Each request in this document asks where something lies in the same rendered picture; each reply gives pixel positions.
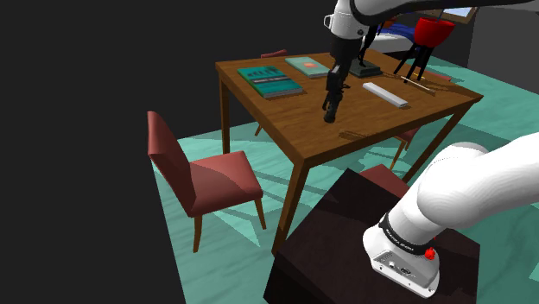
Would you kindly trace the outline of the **pale green book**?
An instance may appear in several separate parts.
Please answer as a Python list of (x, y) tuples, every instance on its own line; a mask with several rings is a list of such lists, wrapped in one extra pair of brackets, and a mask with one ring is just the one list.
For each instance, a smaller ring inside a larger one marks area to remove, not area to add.
[(285, 62), (310, 79), (326, 77), (329, 68), (310, 57), (289, 57)]

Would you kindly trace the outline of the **bed with blue blanket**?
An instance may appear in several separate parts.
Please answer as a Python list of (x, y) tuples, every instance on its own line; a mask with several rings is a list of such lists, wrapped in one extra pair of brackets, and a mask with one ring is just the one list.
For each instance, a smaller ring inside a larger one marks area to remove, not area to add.
[(408, 51), (415, 42), (415, 28), (401, 23), (393, 23), (382, 28), (380, 34), (375, 36), (370, 48), (380, 53), (396, 53)]

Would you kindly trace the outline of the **white long remote control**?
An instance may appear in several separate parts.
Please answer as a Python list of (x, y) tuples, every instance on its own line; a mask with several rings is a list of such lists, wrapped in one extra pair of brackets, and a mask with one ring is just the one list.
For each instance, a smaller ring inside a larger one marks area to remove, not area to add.
[(394, 105), (397, 108), (403, 108), (408, 105), (408, 102), (403, 98), (398, 97), (397, 95), (383, 89), (382, 87), (372, 83), (367, 82), (363, 84), (365, 90), (377, 95), (388, 103)]

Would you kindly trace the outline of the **red chair with wooden legs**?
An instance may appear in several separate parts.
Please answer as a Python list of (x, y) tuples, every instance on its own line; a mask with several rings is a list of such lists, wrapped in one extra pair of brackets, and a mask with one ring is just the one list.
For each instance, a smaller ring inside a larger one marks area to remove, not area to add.
[[(446, 81), (451, 81), (452, 78), (450, 76), (446, 76), (446, 75), (442, 75), (442, 74), (438, 74), (438, 73), (434, 73), (434, 72), (430, 72), (430, 71), (426, 71), (423, 75), (422, 75), (422, 78), (424, 79), (425, 78), (425, 75), (428, 75), (430, 78), (433, 78), (433, 77), (437, 77), (437, 78), (440, 78), (440, 79), (444, 79)], [(398, 161), (401, 153), (404, 151), (404, 150), (408, 150), (409, 149), (409, 145), (411, 144), (415, 134), (417, 133), (417, 131), (419, 130), (419, 127), (415, 128), (415, 129), (412, 129), (412, 130), (409, 130), (409, 131), (406, 131), (404, 133), (402, 133), (401, 135), (399, 136), (395, 136), (395, 139), (397, 139), (399, 142), (400, 142), (400, 145), (398, 147), (398, 150), (392, 160), (392, 163), (390, 164), (390, 170), (392, 170), (396, 164), (396, 162)]]
[(200, 247), (203, 216), (254, 202), (261, 226), (266, 227), (261, 188), (244, 151), (189, 161), (156, 112), (147, 113), (148, 156), (193, 219), (193, 252)]
[(409, 186), (383, 164), (366, 169), (359, 174), (398, 198), (402, 198), (409, 190)]
[[(288, 54), (288, 51), (286, 49), (281, 49), (272, 53), (261, 54), (260, 58), (280, 57), (280, 56), (285, 56), (287, 54)], [(257, 126), (257, 130), (254, 135), (258, 136), (262, 129), (263, 129), (262, 126), (259, 124)]]

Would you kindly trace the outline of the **brown wooden table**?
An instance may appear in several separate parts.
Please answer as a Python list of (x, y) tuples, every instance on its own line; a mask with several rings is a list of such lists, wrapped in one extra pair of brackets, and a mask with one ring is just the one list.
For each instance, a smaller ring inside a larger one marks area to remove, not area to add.
[[(273, 253), (289, 234), (310, 168), (446, 117), (447, 123), (403, 176), (403, 181), (409, 182), (461, 118), (482, 99), (477, 92), (439, 78), (413, 85), (394, 72), (397, 60), (375, 50), (368, 50), (366, 57), (382, 70), (372, 82), (407, 100), (408, 104), (399, 109), (366, 91), (362, 79), (350, 76), (334, 123), (323, 119), (326, 81), (307, 78), (282, 57), (215, 64), (219, 75), (223, 151), (230, 150), (229, 97), (234, 95), (293, 164), (271, 249)], [(281, 70), (303, 87), (303, 93), (262, 98), (238, 74), (240, 68), (259, 66)]]

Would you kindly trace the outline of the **teal book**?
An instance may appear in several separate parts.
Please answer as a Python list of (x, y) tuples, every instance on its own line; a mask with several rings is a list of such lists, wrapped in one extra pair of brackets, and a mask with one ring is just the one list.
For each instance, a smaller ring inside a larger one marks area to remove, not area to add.
[(238, 74), (263, 98), (303, 92), (303, 88), (275, 66), (239, 68)]

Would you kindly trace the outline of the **thin wooden pencil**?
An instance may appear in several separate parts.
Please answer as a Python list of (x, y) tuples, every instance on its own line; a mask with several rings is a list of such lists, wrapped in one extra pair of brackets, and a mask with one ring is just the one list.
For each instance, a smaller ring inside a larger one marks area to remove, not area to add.
[(408, 79), (408, 78), (406, 78), (404, 76), (400, 76), (400, 78), (403, 80), (403, 83), (405, 83), (405, 84), (411, 84), (413, 86), (417, 86), (420, 89), (423, 89), (426, 92), (433, 93), (433, 94), (435, 93), (435, 91), (433, 89), (430, 89), (430, 88), (428, 88), (428, 87), (426, 87), (424, 85), (421, 85), (418, 82), (415, 82), (415, 81), (413, 81), (411, 79)]

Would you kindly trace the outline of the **red pot on black tripod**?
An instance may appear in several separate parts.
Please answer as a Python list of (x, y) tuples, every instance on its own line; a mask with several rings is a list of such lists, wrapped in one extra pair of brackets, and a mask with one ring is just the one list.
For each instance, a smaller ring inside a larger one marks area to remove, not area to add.
[(417, 80), (420, 80), (434, 49), (448, 38), (453, 32), (454, 27), (454, 23), (443, 21), (440, 18), (421, 17), (415, 26), (413, 44), (398, 64), (394, 74), (397, 74), (412, 53), (416, 49), (419, 49), (418, 55), (415, 57), (414, 63), (406, 75), (405, 82), (410, 81), (416, 67), (420, 67), (420, 72), (417, 75)]

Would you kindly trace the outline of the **framed window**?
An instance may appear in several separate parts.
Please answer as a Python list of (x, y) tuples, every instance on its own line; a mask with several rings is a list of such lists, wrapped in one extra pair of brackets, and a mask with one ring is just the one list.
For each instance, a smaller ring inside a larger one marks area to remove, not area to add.
[(477, 7), (443, 9), (437, 17), (450, 22), (468, 24), (474, 17), (477, 9)]

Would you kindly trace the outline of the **dark robot stand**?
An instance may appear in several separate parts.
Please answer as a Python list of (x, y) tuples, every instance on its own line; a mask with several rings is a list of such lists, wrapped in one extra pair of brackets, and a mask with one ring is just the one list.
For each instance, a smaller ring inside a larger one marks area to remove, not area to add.
[(455, 230), (435, 239), (437, 291), (423, 299), (372, 269), (364, 231), (398, 198), (347, 169), (275, 255), (268, 304), (476, 304), (480, 246)]

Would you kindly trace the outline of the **teal patterned rug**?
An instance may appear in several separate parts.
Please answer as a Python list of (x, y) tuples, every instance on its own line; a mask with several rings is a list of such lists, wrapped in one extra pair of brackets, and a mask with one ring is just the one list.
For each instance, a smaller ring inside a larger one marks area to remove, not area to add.
[[(447, 143), (473, 142), (492, 150), (539, 131), (539, 80), (524, 90), (437, 58), (428, 69), (483, 96)], [(405, 174), (441, 126), (442, 121), (422, 126), (404, 152), (398, 151), (397, 140), (388, 139), (312, 168), (294, 221), (300, 223), (348, 168), (361, 172), (383, 164), (396, 175)], [(263, 216), (253, 203), (206, 215), (200, 246), (194, 247), (193, 221), (168, 183), (156, 181), (187, 304), (266, 304), (270, 250), (292, 165), (254, 123), (234, 126), (230, 134), (231, 149), (246, 153), (262, 186)], [(477, 304), (539, 304), (539, 204), (491, 216), (465, 235), (480, 246)]]

